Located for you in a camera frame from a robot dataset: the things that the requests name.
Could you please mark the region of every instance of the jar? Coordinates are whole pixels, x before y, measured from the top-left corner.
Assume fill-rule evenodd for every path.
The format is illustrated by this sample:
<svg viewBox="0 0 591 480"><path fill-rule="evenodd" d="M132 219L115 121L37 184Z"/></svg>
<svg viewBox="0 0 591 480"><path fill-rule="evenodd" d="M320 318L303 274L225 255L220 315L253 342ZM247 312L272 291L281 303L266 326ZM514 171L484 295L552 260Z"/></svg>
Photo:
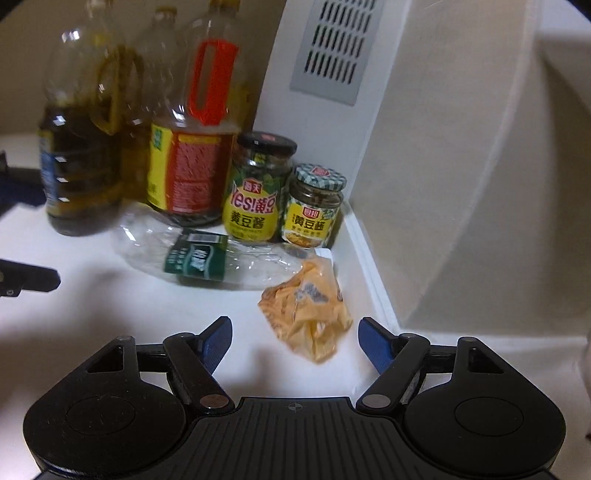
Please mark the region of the jar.
<svg viewBox="0 0 591 480"><path fill-rule="evenodd" d="M228 176L223 224L245 242L277 239L297 144L266 132L238 135Z"/></svg>
<svg viewBox="0 0 591 480"><path fill-rule="evenodd" d="M290 180L281 236L303 248L325 247L343 202L347 179L332 168L304 163Z"/></svg>

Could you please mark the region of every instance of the green bottle label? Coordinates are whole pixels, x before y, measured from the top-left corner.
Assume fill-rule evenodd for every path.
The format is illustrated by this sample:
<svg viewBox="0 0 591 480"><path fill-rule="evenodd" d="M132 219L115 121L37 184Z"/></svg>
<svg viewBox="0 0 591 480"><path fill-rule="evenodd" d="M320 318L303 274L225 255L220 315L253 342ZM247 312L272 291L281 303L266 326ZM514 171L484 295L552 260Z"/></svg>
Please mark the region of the green bottle label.
<svg viewBox="0 0 591 480"><path fill-rule="evenodd" d="M228 236L184 228L168 251L164 271L183 277L222 281Z"/></svg>

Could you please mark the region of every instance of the yellow label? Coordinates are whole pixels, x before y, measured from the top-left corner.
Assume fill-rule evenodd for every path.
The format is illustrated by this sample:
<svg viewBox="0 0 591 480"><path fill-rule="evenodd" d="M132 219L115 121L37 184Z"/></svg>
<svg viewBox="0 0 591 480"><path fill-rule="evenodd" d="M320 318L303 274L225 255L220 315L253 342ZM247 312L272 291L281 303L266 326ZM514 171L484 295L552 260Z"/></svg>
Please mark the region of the yellow label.
<svg viewBox="0 0 591 480"><path fill-rule="evenodd" d="M191 145L218 145L221 142L219 137L205 137L203 135L178 135L178 141Z"/></svg>
<svg viewBox="0 0 591 480"><path fill-rule="evenodd" d="M172 130L152 125L148 201L161 210L166 210L166 172L168 170L168 153L172 144Z"/></svg>
<svg viewBox="0 0 591 480"><path fill-rule="evenodd" d="M244 179L240 186L232 180L232 190L223 209L227 232L249 242L270 240L279 220L278 194L269 194L264 183L257 179Z"/></svg>
<svg viewBox="0 0 591 480"><path fill-rule="evenodd" d="M316 208L290 197L285 208L283 240L303 248L324 247L338 209Z"/></svg>

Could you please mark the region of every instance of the air vent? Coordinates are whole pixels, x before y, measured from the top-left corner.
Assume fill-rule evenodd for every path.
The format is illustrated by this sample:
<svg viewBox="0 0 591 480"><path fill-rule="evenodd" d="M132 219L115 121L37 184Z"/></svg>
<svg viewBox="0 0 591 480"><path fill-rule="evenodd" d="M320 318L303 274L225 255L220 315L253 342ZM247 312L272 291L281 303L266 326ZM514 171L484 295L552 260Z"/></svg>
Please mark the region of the air vent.
<svg viewBox="0 0 591 480"><path fill-rule="evenodd" d="M354 105L384 0L316 0L291 90Z"/></svg>

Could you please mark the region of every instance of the cooking oil bottle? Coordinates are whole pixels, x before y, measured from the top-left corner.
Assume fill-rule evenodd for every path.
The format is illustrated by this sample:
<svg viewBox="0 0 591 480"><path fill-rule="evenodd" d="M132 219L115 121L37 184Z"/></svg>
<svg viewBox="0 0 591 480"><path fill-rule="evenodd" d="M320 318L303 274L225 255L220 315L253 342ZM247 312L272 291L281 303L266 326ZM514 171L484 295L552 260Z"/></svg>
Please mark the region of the cooking oil bottle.
<svg viewBox="0 0 591 480"><path fill-rule="evenodd" d="M41 174L47 214L64 235L108 227L120 200L125 43L112 0L89 0L86 21L61 36L44 82Z"/></svg>
<svg viewBox="0 0 591 480"><path fill-rule="evenodd" d="M130 78L131 94L121 132L121 179L123 197L139 202L146 201L152 119L164 106L164 94L172 81L171 65L181 52L181 39L174 30L176 16L175 7L157 7L152 24L132 43L142 61L143 78L138 74Z"/></svg>
<svg viewBox="0 0 591 480"><path fill-rule="evenodd" d="M248 111L239 0L211 0L184 32L165 108L152 123L148 202L180 225L219 218L233 141Z"/></svg>

